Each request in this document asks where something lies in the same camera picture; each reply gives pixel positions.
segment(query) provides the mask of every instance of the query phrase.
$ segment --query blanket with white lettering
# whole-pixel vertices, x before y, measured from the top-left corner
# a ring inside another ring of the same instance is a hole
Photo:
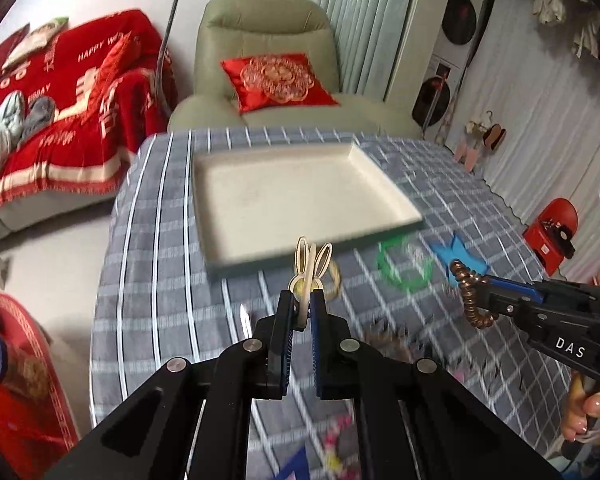
[[[107,55],[125,37],[137,46],[132,62],[107,81],[96,110],[86,113]],[[155,96],[161,38],[137,9],[85,23],[56,36],[0,80],[0,103],[14,90],[26,99],[47,95],[55,120],[11,153],[0,172],[0,206],[42,190],[105,194],[117,189],[145,138],[166,130]],[[174,107],[175,82],[165,62],[164,91]]]

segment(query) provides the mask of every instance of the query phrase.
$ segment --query cushion with gold pattern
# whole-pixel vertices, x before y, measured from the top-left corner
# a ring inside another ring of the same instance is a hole
[[[238,94],[241,114],[270,106],[338,104],[320,85],[305,54],[264,54],[221,64]]]

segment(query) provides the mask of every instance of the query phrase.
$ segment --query green curtain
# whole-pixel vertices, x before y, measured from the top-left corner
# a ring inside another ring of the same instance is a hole
[[[320,0],[335,31],[342,91],[384,99],[409,0]]]

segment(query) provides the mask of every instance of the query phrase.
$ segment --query rabbit ear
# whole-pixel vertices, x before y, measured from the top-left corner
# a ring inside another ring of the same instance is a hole
[[[307,243],[306,238],[301,236],[298,238],[298,245],[296,245],[296,274],[304,274],[308,257],[309,244]]]
[[[319,279],[324,275],[325,272],[327,272],[329,262],[331,261],[332,252],[333,247],[331,244],[325,244],[324,247],[320,249],[320,252],[315,259],[314,278]]]

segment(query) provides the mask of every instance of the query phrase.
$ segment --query green leather armchair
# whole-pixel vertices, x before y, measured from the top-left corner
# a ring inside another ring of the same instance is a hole
[[[220,62],[286,52],[307,54],[316,77],[340,106],[271,107],[240,115]],[[398,137],[416,130],[406,110],[340,93],[329,19],[309,0],[211,0],[206,5],[196,43],[194,94],[173,111],[169,131],[215,126],[305,126]]]

